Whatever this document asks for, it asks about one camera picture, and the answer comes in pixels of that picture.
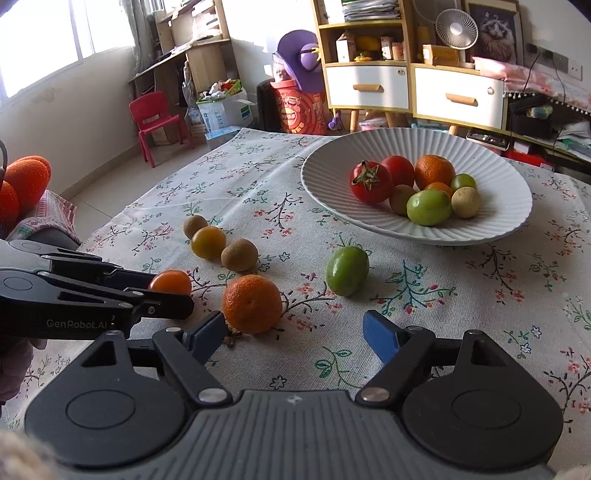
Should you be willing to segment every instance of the plate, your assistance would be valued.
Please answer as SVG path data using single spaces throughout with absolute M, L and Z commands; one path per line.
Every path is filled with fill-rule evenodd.
M 445 157 L 456 173 L 478 184 L 482 207 L 475 217 L 452 217 L 438 226 L 422 226 L 396 215 L 388 202 L 360 202 L 349 188 L 349 172 L 362 160 L 380 162 L 402 155 L 413 164 L 426 154 Z M 304 162 L 301 182 L 310 196 L 337 217 L 371 232 L 430 245 L 473 245 L 503 238 L 531 213 L 531 191 L 509 162 L 464 138 L 418 128 L 381 128 L 336 138 Z

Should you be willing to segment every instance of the wooden drawer handle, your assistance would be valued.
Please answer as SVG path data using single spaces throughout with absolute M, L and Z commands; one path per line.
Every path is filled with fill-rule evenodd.
M 355 83 L 355 84 L 353 84 L 353 90 L 357 90 L 358 92 L 383 93 L 384 87 L 382 87 L 381 85 L 373 84 L 373 83 Z
M 478 100 L 474 97 L 464 97 L 463 95 L 454 95 L 453 93 L 446 93 L 445 98 L 453 103 L 461 103 L 462 105 L 478 106 Z

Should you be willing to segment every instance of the drawer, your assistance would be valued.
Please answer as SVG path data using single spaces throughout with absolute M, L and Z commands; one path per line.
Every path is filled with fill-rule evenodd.
M 503 127 L 502 81 L 447 70 L 413 70 L 417 115 Z
M 340 107 L 408 109 L 406 67 L 354 65 L 328 67 L 330 104 Z

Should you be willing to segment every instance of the floor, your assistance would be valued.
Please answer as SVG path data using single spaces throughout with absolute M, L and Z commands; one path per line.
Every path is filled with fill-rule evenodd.
M 150 168 L 139 155 L 111 170 L 71 200 L 77 206 L 75 226 L 80 240 L 87 240 L 159 181 L 205 155 L 209 149 L 207 145 L 195 145 L 191 150 L 186 144 L 175 144 L 151 151 L 156 168 Z

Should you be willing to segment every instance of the hand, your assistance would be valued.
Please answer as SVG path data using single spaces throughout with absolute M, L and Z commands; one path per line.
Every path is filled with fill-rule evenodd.
M 15 397 L 33 360 L 33 347 L 43 350 L 47 340 L 0 335 L 0 402 Z

